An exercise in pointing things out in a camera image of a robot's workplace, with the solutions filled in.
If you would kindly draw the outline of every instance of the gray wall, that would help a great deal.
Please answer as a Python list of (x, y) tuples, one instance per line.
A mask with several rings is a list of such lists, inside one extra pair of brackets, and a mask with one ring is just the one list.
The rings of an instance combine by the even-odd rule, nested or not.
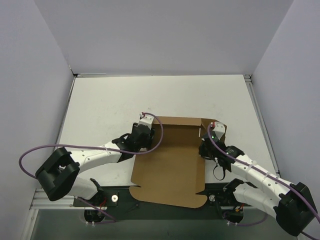
[[(0, 3), (0, 236), (20, 239), (37, 183), (18, 166), (31, 147), (54, 143), (72, 73), (33, 0)], [(26, 157), (35, 172), (50, 150)]]
[(252, 74), (293, 0), (35, 0), (74, 73)]
[[(281, 175), (309, 186), (320, 210), (320, 1), (295, 0), (253, 73)], [(320, 237), (314, 220), (306, 232)]]

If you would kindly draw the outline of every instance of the open cardboard box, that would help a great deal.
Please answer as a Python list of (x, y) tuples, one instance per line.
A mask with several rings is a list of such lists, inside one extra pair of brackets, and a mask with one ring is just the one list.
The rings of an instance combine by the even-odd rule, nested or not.
[[(197, 194), (205, 189), (205, 160), (199, 156), (201, 137), (214, 119), (193, 117), (159, 117), (164, 135), (153, 152), (136, 155), (131, 181), (131, 195), (139, 200), (187, 208), (199, 208), (207, 196)], [(155, 119), (153, 146), (160, 139), (161, 128)]]

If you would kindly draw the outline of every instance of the white tabletop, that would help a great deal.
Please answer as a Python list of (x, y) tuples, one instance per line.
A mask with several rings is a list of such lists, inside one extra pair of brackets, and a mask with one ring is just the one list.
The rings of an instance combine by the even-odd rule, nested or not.
[[(227, 125), (226, 145), (243, 150), (275, 174), (254, 106), (242, 75), (131, 76), (76, 78), (60, 143), (100, 146), (131, 132), (139, 113), (216, 119)], [(134, 158), (81, 173), (101, 186), (131, 183)], [(215, 163), (206, 160), (205, 182), (218, 183)], [(217, 169), (216, 176), (222, 176)], [(238, 176), (227, 172), (223, 182)]]

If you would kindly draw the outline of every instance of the cardboard box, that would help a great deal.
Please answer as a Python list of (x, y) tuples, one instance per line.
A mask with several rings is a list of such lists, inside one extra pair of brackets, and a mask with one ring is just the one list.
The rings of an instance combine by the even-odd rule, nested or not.
[[(207, 196), (197, 194), (205, 189), (205, 160), (198, 148), (207, 126), (217, 120), (159, 118), (164, 128), (162, 143), (151, 153), (136, 155), (131, 181), (138, 186), (131, 186), (129, 191), (139, 201), (199, 208)], [(158, 121), (154, 120), (152, 127), (156, 145), (161, 135)]]

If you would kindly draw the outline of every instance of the metal frame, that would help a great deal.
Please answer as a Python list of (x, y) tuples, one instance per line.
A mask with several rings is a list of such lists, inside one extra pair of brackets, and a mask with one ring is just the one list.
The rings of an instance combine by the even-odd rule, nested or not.
[[(71, 95), (72, 95), (72, 92), (73, 92), (73, 89), (74, 89), (76, 78), (84, 78), (84, 77), (91, 77), (91, 78), (92, 77), (93, 78), (94, 77), (96, 77), (96, 78), (98, 77), (99, 78), (99, 77), (107, 77), (107, 76), (108, 75), (106, 75), (106, 74), (90, 74), (90, 75), (89, 74), (79, 74), (78, 76), (74, 76), (73, 82), (72, 82), (72, 85), (71, 85), (71, 88), (70, 88), (70, 92), (69, 92), (69, 96), (68, 96), (65, 112), (64, 112), (63, 119), (62, 119), (62, 122), (61, 122), (61, 126), (60, 126), (60, 129), (59, 129), (59, 132), (58, 132), (58, 136), (57, 136), (57, 139), (56, 139), (56, 143), (59, 143), (60, 138), (61, 138), (62, 129), (64, 127), (64, 123), (65, 123), (65, 119), (66, 119), (67, 111), (68, 111), (68, 108), (69, 108), (69, 103), (70, 103)], [(264, 139), (265, 139), (265, 143), (267, 145), (267, 148), (268, 148), (271, 160), (272, 160), (273, 167), (275, 169), (275, 172), (277, 174), (279, 174), (279, 168), (278, 168), (278, 165), (277, 165), (277, 162), (276, 162), (276, 158), (275, 158), (275, 155), (274, 155), (274, 152), (273, 152), (273, 148), (272, 148), (272, 145), (271, 145), (271, 142), (270, 142), (270, 139), (269, 139), (267, 128), (266, 128), (265, 122), (263, 120), (262, 114), (260, 112), (260, 109), (259, 109), (259, 106), (258, 106), (258, 103), (257, 103), (257, 99), (256, 99), (256, 95), (255, 95), (255, 92), (254, 92), (254, 89), (253, 89), (253, 85), (252, 85), (252, 82), (251, 82), (251, 75), (250, 74), (245, 74), (245, 75), (243, 75), (243, 77), (244, 77), (245, 84), (247, 86), (249, 95), (251, 97), (251, 101), (252, 101), (256, 116), (258, 118), (261, 130), (262, 130), (262, 133), (263, 133), (263, 136), (264, 136)], [(36, 189), (35, 193), (34, 193), (34, 197), (33, 197), (32, 203), (31, 203), (31, 206), (30, 206), (29, 214), (27, 216), (27, 220), (26, 220), (25, 225), (24, 225), (24, 229), (23, 229), (23, 232), (22, 232), (21, 240), (29, 240), (29, 239), (31, 239), (31, 236), (32, 236), (32, 233), (33, 233), (33, 230), (34, 230), (34, 227), (35, 227), (36, 219), (37, 219), (37, 216), (38, 216), (38, 211), (41, 210), (41, 209), (59, 209), (59, 210), (93, 209), (91, 207), (74, 207), (73, 206), (73, 202), (74, 202), (74, 197), (73, 196), (65, 196), (62, 199), (58, 200), (58, 201), (52, 202), (52, 201), (50, 201), (48, 199), (46, 193), (42, 189)]]

